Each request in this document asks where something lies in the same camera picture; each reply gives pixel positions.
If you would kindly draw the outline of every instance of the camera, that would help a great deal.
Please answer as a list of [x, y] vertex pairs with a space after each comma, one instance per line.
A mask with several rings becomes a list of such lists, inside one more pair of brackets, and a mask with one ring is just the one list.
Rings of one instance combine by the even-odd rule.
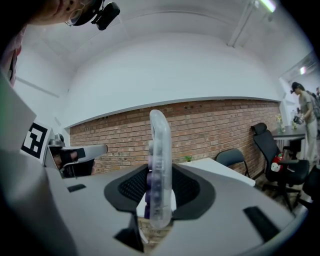
[[105, 8], [100, 10], [97, 16], [91, 21], [92, 24], [96, 24], [97, 28], [102, 31], [105, 30], [109, 24], [117, 17], [120, 13], [120, 9], [115, 2], [108, 3]]

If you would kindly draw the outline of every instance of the white ceiling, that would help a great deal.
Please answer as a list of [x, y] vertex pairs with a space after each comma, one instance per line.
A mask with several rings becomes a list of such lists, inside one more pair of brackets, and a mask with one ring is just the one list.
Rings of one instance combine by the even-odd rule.
[[[211, 35], [227, 44], [248, 1], [115, 0], [120, 15], [104, 31], [99, 31], [91, 23], [80, 27], [65, 24], [29, 26], [24, 44], [45, 43], [74, 71], [101, 51], [151, 34], [184, 32]], [[263, 59], [286, 37], [289, 23], [290, 20], [278, 8], [271, 15], [260, 4], [259, 8], [253, 9], [237, 45]], [[52, 59], [52, 54], [47, 54], [43, 47], [34, 49], [40, 51], [44, 58]]]

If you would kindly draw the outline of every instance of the mesh chair back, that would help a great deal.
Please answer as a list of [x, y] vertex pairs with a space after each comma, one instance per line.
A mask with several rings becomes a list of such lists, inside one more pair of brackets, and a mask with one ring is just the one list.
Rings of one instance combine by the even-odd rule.
[[264, 133], [254, 135], [253, 140], [266, 160], [265, 177], [271, 182], [276, 181], [278, 175], [277, 172], [271, 171], [271, 163], [274, 157], [280, 153], [280, 150], [274, 137], [269, 130], [266, 130]]

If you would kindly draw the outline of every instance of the clear handle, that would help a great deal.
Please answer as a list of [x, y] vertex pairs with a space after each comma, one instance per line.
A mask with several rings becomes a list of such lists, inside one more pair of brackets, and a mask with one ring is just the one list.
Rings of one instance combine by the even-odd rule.
[[162, 229], [169, 224], [172, 216], [171, 131], [166, 117], [159, 110], [150, 112], [150, 125], [153, 138], [150, 224]]

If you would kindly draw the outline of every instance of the black cushion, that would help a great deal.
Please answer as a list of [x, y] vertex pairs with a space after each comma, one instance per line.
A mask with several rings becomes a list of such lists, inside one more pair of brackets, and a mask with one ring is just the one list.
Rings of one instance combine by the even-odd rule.
[[298, 163], [289, 165], [288, 168], [292, 171], [287, 170], [283, 177], [284, 181], [290, 185], [300, 185], [305, 182], [309, 173], [309, 161], [299, 160]]
[[314, 166], [303, 184], [303, 191], [313, 200], [320, 196], [320, 169]]

